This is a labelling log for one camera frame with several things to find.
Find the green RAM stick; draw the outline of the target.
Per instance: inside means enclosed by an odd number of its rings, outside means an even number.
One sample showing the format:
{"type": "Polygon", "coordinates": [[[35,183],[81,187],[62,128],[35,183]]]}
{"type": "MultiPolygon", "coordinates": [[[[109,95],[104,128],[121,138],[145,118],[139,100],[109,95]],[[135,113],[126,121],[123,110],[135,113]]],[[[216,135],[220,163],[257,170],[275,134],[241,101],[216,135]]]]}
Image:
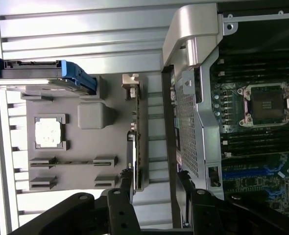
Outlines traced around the green RAM stick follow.
{"type": "Polygon", "coordinates": [[[68,160],[62,161],[56,158],[45,160],[31,160],[30,166],[57,166],[57,165],[94,165],[94,166],[115,166],[117,163],[116,158],[113,159],[93,159],[93,160],[68,160]]]}

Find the grey plastic parts rack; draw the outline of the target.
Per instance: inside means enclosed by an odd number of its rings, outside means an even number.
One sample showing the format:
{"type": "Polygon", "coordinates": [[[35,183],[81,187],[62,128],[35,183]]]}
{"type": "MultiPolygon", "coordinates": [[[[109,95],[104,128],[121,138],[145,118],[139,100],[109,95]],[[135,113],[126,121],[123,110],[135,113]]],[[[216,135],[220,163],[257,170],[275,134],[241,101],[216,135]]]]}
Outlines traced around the grey plastic parts rack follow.
{"type": "MultiPolygon", "coordinates": [[[[130,131],[134,101],[127,100],[122,87],[123,74],[97,76],[95,95],[48,97],[27,100],[27,156],[29,189],[57,191],[71,189],[114,188],[121,183],[120,174],[127,169],[127,133],[130,131]],[[58,147],[40,147],[35,141],[35,123],[41,118],[54,118],[61,124],[58,147]],[[116,158],[115,166],[92,164],[30,166],[31,160],[56,158],[93,160],[116,158]]],[[[147,84],[141,83],[141,169],[142,189],[147,168],[147,84]]]]}

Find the black RAM slot bank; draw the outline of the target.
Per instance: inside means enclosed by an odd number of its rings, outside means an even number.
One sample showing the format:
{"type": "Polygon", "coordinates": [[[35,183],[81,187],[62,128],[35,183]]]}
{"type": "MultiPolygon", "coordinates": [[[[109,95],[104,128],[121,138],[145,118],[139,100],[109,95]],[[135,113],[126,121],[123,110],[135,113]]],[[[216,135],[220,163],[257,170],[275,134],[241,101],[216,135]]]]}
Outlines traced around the black RAM slot bank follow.
{"type": "Polygon", "coordinates": [[[289,57],[219,59],[213,68],[213,74],[222,83],[288,80],[289,57]]]}
{"type": "Polygon", "coordinates": [[[221,152],[226,158],[289,152],[289,132],[224,134],[221,152]]]}

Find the CPU socket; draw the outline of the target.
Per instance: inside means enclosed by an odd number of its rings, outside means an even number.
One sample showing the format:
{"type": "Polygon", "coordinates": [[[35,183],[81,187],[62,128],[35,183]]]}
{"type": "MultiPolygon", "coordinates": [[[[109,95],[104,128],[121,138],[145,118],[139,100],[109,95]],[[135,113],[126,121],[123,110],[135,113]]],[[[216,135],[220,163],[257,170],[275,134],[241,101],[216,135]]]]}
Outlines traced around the CPU socket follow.
{"type": "Polygon", "coordinates": [[[282,126],[289,123],[289,84],[269,83],[247,85],[237,89],[243,100],[245,128],[282,126]]]}

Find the green motherboard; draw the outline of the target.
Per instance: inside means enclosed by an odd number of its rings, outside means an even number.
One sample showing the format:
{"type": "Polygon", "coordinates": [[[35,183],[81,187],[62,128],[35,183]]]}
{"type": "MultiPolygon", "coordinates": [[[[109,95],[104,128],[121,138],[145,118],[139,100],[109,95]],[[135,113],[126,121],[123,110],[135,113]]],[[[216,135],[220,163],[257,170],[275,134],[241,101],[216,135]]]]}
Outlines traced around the green motherboard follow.
{"type": "MultiPolygon", "coordinates": [[[[213,68],[216,67],[219,59],[244,60],[246,58],[282,58],[289,57],[289,49],[282,51],[258,52],[253,54],[224,55],[220,54],[217,60],[210,68],[210,82],[212,95],[212,110],[218,122],[220,140],[221,135],[231,133],[260,133],[270,132],[289,132],[289,123],[282,126],[263,127],[263,128],[245,128],[239,125],[243,119],[243,100],[237,93],[238,88],[247,85],[269,84],[269,83],[287,83],[287,80],[271,80],[265,82],[227,82],[218,81],[213,74],[213,68]]],[[[222,173],[234,170],[263,169],[283,170],[289,172],[289,152],[273,153],[265,155],[253,155],[244,157],[226,158],[222,156],[222,173]]],[[[242,194],[263,203],[270,208],[289,217],[288,202],[288,180],[277,175],[241,177],[232,179],[223,179],[223,191],[225,196],[232,194],[242,194]]]]}

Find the hard disk in blue caddy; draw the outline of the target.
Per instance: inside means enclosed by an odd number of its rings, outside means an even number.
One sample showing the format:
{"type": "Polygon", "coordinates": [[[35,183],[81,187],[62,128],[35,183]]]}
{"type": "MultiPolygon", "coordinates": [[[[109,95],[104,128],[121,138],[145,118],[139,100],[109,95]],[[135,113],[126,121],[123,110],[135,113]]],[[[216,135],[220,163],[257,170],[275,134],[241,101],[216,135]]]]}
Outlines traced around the hard disk in blue caddy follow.
{"type": "Polygon", "coordinates": [[[95,95],[97,78],[66,60],[22,62],[0,59],[0,89],[27,96],[95,95]]]}

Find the blue expansion slot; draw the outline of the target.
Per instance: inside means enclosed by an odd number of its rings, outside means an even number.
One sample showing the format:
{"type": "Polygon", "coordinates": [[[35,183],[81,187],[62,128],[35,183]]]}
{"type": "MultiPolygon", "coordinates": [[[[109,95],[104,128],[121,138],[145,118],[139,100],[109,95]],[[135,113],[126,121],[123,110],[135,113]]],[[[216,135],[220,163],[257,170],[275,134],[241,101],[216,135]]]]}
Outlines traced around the blue expansion slot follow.
{"type": "Polygon", "coordinates": [[[289,172],[283,170],[267,170],[263,169],[247,169],[247,170],[234,170],[222,173],[223,179],[241,178],[241,177],[258,177],[258,176],[272,176],[277,175],[282,178],[289,178],[289,172]]]}

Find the black open PC case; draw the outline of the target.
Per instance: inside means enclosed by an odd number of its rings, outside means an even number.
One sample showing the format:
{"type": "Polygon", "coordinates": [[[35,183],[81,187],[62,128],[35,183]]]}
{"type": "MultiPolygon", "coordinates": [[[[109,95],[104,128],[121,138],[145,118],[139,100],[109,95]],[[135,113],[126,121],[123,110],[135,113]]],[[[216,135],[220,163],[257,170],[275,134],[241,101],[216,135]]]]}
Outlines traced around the black open PC case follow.
{"type": "Polygon", "coordinates": [[[228,196],[222,184],[220,132],[212,110],[210,68],[220,54],[289,49],[289,0],[214,3],[223,17],[223,38],[201,65],[187,65],[191,40],[177,50],[171,64],[163,68],[164,104],[176,176],[187,171],[196,188],[225,200],[228,196]]]}

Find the silver CPU chip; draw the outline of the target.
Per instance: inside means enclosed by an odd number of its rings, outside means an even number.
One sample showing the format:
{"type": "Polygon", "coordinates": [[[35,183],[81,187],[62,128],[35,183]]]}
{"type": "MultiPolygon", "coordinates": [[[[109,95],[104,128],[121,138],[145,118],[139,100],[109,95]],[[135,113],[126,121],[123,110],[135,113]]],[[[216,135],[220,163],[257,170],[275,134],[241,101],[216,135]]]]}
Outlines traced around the silver CPU chip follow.
{"type": "Polygon", "coordinates": [[[54,118],[41,118],[35,123],[35,141],[40,147],[58,147],[61,143],[61,124],[54,118]]]}

